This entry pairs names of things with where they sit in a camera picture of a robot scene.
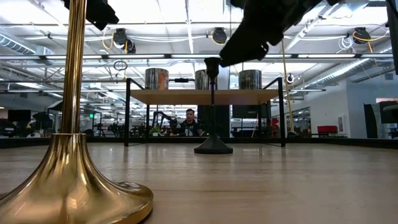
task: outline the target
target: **brass pole base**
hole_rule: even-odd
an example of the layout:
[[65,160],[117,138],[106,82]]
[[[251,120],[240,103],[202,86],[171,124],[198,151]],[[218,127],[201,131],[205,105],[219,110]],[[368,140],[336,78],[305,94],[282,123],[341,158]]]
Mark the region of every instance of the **brass pole base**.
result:
[[85,134],[54,134],[47,153],[20,186],[0,196],[0,223],[139,223],[152,211],[152,191],[112,183],[94,166]]

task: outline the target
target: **wooden floor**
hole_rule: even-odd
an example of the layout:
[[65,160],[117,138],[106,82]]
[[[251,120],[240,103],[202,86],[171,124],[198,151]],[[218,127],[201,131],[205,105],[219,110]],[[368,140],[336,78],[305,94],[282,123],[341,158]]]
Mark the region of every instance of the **wooden floor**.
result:
[[[146,223],[398,223],[398,151],[245,144],[203,156],[195,146],[89,145],[106,177],[154,191]],[[0,192],[25,180],[45,151],[0,150]]]

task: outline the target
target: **ceiling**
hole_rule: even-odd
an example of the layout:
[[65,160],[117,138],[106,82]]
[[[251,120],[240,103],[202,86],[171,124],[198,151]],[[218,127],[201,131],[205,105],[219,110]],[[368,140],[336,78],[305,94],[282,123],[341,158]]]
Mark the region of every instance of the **ceiling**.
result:
[[[119,24],[109,25],[101,32],[87,22],[84,54],[123,54],[124,52],[116,47],[106,48],[111,45],[110,37],[115,28],[126,28],[128,36],[137,47],[137,54],[217,54],[223,46],[215,44],[211,38],[207,38],[208,35],[215,27],[223,27],[229,36],[243,18],[242,10],[231,8],[225,2],[225,0],[108,0],[108,4],[112,6],[120,19]],[[367,44],[349,44],[346,48],[342,46],[343,38],[347,33],[352,34],[355,27],[365,27],[373,39],[382,37],[372,42],[372,47],[377,53],[378,46],[390,41],[388,29],[385,27],[386,7],[380,2],[382,1],[370,1],[368,6],[354,12],[347,7],[341,7],[333,14],[317,20],[319,13],[326,6],[324,2],[321,3],[307,13],[296,26],[286,31],[284,41],[288,48],[287,53],[349,54],[369,52]],[[26,44],[46,47],[54,51],[55,55],[66,54],[68,10],[64,8],[63,2],[60,0],[3,0],[0,2],[0,28],[0,31],[13,35]],[[272,46],[270,53],[281,53],[280,44]],[[0,46],[0,55],[17,54],[13,50]],[[113,68],[114,62],[115,60],[86,60],[83,79],[93,80],[93,82],[115,79],[118,71]],[[195,70],[205,68],[203,60],[151,59],[149,61],[125,60],[125,62],[131,65],[125,72],[119,73],[118,78],[131,77],[141,85],[144,84],[144,74],[148,67],[167,69],[170,78],[191,78]],[[3,80],[27,81],[30,78],[37,80],[39,77],[44,79],[46,74],[47,76],[52,75],[51,80],[61,80],[65,75],[64,66],[61,66],[64,64],[63,61],[56,61],[51,66],[26,60],[9,60],[5,63],[37,76],[21,78],[16,75],[16,72],[7,77],[3,73],[3,75],[0,74],[0,78]],[[302,77],[300,82],[305,82],[335,65],[336,63],[327,60],[316,63],[311,60],[288,62],[287,72],[296,77]],[[280,60],[248,62],[229,68],[233,76],[246,69],[261,70],[264,86],[275,77],[284,74],[284,66]],[[236,78],[232,78],[231,85],[236,81]],[[173,85],[174,88],[195,87],[193,82]],[[57,88],[62,89],[62,84],[57,84]],[[123,83],[107,83],[101,88],[125,90]]]

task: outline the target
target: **wooden table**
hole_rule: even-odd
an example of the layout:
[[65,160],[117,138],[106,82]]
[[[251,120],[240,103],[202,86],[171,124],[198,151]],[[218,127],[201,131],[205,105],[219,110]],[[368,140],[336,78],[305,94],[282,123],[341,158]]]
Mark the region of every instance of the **wooden table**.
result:
[[[210,90],[131,90],[147,105],[211,105]],[[216,90],[216,105],[261,105],[278,96],[278,90]]]

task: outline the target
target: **metal canister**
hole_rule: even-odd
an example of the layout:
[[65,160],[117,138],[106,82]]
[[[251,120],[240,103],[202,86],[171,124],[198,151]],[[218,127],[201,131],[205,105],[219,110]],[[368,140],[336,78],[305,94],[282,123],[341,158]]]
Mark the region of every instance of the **metal canister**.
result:
[[[215,80],[215,90],[217,90],[217,78]],[[206,73],[206,69],[195,72],[195,89],[196,90],[210,90],[210,78]]]
[[145,70],[145,89],[168,90],[169,71],[162,68],[148,68]]
[[246,70],[239,72],[240,90],[260,90],[262,88],[262,76],[260,70]]

